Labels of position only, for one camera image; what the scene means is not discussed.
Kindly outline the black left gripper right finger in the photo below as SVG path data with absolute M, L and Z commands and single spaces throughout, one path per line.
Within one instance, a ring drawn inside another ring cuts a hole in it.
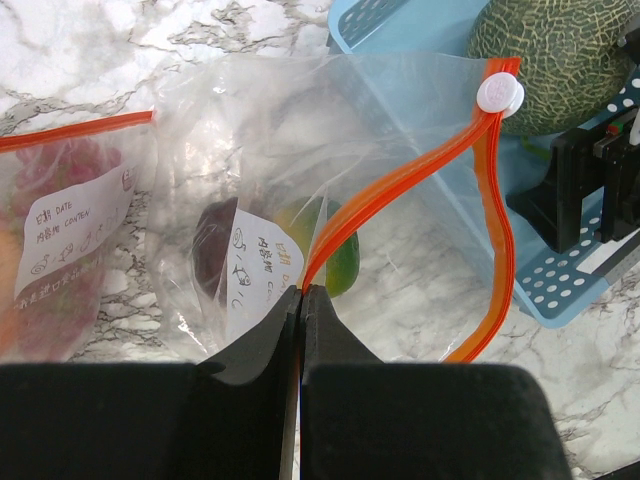
M 325 288 L 300 312 L 304 479 L 567 479 L 543 390 L 500 364 L 386 363 Z

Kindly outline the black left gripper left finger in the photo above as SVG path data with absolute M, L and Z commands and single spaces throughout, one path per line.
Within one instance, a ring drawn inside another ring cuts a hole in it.
M 3 366 L 2 477 L 290 478 L 300 305 L 287 289 L 198 364 Z

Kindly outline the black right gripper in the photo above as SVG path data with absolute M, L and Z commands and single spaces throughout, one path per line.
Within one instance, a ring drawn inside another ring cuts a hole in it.
M 550 164 L 536 186 L 507 196 L 557 254 L 578 246 L 583 201 L 602 192 L 595 240 L 621 240 L 639 228 L 639 79 L 607 108 L 610 116 L 591 128 L 573 128 L 551 142 Z

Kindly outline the green netted melon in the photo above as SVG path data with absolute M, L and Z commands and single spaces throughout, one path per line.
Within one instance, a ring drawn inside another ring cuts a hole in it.
M 471 58 L 518 57 L 525 90 L 503 131 L 561 133 L 592 119 L 634 68 L 617 40 L 638 15 L 636 1 L 490 1 L 471 28 Z

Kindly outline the dark red apple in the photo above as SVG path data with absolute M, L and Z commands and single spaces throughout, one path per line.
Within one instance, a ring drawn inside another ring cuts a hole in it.
M 226 275 L 226 256 L 238 198 L 209 204 L 201 213 L 192 244 L 195 279 L 210 299 L 214 299 Z

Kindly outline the clear zip bag orange zipper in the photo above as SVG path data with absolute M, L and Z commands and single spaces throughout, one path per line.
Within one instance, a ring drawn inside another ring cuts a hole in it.
M 69 359 L 97 320 L 113 234 L 127 216 L 145 163 L 156 153 L 152 112 L 77 123 L 1 140 L 1 230 L 22 244 L 13 284 L 1 280 L 1 360 Z M 122 163 L 88 182 L 36 200 L 26 216 L 10 206 L 22 168 L 16 152 L 88 138 L 120 151 Z

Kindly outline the yellow green citrus fruit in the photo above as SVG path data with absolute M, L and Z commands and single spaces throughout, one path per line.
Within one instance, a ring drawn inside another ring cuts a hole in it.
M 320 212 L 324 212 L 321 223 L 325 223 L 340 208 L 341 204 L 333 199 L 302 197 L 282 207 L 274 221 L 295 241 L 303 257 L 307 258 Z M 325 264 L 325 287 L 329 296 L 335 298 L 348 291 L 356 282 L 359 269 L 359 239 L 354 233 Z

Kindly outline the red grape bunch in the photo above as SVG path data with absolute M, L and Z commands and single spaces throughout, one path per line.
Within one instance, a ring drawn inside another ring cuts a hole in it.
M 88 138 L 21 149 L 16 156 L 22 164 L 10 201 L 16 216 L 26 216 L 39 198 L 96 179 L 122 163 L 119 150 Z

